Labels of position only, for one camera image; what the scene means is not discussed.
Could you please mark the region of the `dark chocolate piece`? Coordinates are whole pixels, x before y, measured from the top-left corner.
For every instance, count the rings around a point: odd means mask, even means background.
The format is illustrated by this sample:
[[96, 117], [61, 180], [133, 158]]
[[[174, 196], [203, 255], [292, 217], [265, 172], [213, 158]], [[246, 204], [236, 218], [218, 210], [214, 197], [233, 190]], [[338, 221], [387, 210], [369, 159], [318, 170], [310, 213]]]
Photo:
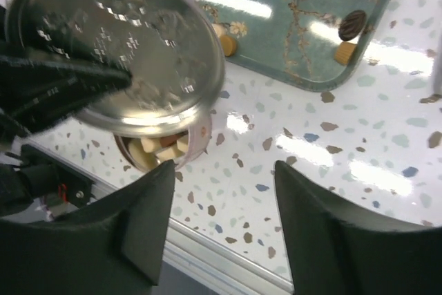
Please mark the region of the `dark chocolate piece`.
[[334, 60], [346, 66], [350, 62], [354, 52], [356, 51], [357, 45], [348, 41], [342, 41], [334, 54]]
[[367, 14], [363, 10], [350, 12], [338, 27], [338, 36], [342, 41], [350, 41], [355, 38], [365, 27]]

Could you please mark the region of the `metal tweezers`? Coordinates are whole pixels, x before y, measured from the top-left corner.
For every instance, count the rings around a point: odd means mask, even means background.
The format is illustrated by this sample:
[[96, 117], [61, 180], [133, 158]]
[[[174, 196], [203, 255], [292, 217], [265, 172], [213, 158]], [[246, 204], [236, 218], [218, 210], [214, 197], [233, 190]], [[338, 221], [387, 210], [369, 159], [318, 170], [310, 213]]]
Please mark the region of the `metal tweezers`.
[[442, 59], [441, 54], [434, 59], [432, 68], [432, 91], [435, 95], [442, 95]]

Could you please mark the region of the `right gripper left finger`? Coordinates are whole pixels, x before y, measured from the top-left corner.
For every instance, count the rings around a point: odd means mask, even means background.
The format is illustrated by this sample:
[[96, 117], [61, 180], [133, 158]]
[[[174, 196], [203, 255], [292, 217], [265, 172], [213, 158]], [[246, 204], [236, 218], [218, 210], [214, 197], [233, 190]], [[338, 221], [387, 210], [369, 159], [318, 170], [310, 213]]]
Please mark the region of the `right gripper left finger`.
[[51, 222], [1, 221], [2, 294], [149, 294], [159, 283], [175, 189], [164, 162]]

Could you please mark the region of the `small white chocolate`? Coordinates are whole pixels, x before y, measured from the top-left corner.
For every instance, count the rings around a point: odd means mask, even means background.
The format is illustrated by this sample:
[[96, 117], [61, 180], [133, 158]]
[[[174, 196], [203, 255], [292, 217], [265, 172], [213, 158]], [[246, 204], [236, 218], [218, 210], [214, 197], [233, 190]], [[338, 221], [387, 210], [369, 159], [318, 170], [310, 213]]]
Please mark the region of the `small white chocolate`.
[[143, 137], [140, 139], [140, 142], [146, 153], [154, 153], [162, 148], [159, 138]]

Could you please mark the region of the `round metal tin lid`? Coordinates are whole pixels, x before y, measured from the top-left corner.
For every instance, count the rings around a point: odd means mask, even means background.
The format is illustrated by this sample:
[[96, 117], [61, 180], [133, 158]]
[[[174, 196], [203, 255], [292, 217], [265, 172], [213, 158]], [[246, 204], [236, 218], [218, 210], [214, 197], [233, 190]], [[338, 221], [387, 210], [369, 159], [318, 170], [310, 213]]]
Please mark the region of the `round metal tin lid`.
[[118, 135], [183, 131], [224, 85], [220, 42], [193, 0], [10, 0], [5, 33], [20, 46], [129, 71], [131, 87], [77, 116]]

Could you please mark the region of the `round metal tin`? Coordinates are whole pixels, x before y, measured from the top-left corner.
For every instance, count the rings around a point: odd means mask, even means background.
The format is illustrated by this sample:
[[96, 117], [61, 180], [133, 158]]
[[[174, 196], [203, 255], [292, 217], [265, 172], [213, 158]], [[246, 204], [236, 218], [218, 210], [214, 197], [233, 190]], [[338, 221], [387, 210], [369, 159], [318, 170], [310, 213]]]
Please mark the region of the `round metal tin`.
[[124, 137], [115, 135], [118, 149], [136, 169], [149, 172], [167, 160], [180, 169], [206, 151], [211, 139], [212, 120], [209, 115], [173, 135], [159, 137]]

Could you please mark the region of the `aluminium rail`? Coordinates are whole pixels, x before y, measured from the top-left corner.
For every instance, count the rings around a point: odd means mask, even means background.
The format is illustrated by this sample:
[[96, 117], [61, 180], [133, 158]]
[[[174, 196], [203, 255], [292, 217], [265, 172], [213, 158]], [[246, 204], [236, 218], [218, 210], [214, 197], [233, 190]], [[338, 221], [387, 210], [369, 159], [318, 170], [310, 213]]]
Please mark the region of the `aluminium rail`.
[[212, 239], [223, 227], [182, 206], [175, 187], [163, 261], [219, 294], [290, 294], [292, 284]]

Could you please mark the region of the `floral teal tray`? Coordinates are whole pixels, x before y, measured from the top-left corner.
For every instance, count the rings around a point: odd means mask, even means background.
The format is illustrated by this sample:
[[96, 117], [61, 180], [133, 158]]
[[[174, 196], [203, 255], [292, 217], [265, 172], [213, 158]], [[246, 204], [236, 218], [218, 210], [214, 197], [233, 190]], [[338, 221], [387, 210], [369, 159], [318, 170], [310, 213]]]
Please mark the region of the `floral teal tray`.
[[[195, 0], [212, 23], [238, 42], [230, 61], [314, 92], [342, 85], [354, 72], [390, 0]], [[367, 14], [348, 65], [334, 60], [341, 21]]]

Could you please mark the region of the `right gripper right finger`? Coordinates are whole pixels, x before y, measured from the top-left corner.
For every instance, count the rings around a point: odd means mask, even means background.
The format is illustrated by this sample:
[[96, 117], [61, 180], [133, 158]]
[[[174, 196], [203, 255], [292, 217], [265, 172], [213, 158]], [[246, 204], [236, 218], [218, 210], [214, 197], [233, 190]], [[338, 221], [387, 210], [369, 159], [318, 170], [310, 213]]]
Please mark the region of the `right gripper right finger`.
[[365, 209], [279, 160], [274, 183], [295, 294], [440, 294], [441, 228]]

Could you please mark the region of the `white square chocolate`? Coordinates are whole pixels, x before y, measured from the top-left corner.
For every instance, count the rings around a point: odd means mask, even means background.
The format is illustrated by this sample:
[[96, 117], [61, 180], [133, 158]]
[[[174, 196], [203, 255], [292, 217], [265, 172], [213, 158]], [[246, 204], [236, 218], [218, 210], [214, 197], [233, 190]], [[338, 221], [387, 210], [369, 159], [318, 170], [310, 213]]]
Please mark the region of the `white square chocolate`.
[[155, 155], [160, 162], [165, 162], [167, 160], [176, 160], [180, 157], [183, 157], [188, 152], [188, 150], [188, 144], [178, 142], [174, 145], [162, 149], [159, 152], [156, 152]]

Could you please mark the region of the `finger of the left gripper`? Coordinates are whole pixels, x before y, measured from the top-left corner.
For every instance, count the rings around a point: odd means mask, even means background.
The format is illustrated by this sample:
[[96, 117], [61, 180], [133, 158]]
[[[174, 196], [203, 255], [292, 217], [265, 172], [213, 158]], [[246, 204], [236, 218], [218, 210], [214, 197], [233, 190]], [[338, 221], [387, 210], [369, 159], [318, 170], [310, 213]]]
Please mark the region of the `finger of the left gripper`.
[[1, 133], [44, 132], [131, 85], [129, 72], [18, 46], [1, 47]]

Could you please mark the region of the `brown chocolate piece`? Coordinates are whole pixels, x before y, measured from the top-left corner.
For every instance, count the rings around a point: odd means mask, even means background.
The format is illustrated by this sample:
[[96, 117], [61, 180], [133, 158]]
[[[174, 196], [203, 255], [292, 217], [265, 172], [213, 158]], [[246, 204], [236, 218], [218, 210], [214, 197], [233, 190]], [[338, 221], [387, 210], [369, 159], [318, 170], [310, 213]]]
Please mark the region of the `brown chocolate piece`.
[[167, 135], [159, 139], [161, 147], [168, 147], [174, 145], [185, 133], [178, 133], [173, 135]]

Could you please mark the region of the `white oval chocolate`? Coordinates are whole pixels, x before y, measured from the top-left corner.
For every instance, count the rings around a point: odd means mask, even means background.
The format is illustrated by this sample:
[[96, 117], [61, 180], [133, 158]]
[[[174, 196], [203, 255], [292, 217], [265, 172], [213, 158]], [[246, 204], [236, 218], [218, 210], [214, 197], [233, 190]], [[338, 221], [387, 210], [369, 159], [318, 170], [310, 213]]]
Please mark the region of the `white oval chocolate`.
[[225, 36], [227, 34], [227, 29], [222, 24], [213, 23], [211, 25], [218, 38], [221, 38], [221, 36]]

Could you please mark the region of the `caramel round chocolate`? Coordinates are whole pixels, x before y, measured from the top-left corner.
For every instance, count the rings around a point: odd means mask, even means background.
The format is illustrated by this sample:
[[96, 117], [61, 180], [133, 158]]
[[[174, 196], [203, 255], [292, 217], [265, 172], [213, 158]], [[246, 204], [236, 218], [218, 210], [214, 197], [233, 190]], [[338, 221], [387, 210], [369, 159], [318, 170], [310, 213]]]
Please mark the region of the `caramel round chocolate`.
[[225, 57], [235, 55], [238, 48], [238, 43], [235, 38], [228, 35], [222, 35], [219, 37], [219, 40]]

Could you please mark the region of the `left black base bracket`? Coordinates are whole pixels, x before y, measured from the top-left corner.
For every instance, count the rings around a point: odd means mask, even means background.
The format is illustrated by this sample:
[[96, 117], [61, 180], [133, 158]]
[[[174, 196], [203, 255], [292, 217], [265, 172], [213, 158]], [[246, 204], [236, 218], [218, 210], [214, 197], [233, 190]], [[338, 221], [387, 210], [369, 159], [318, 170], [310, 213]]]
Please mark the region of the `left black base bracket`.
[[76, 207], [89, 203], [93, 181], [79, 171], [29, 144], [22, 146], [20, 160], [17, 173], [32, 197], [56, 193]]

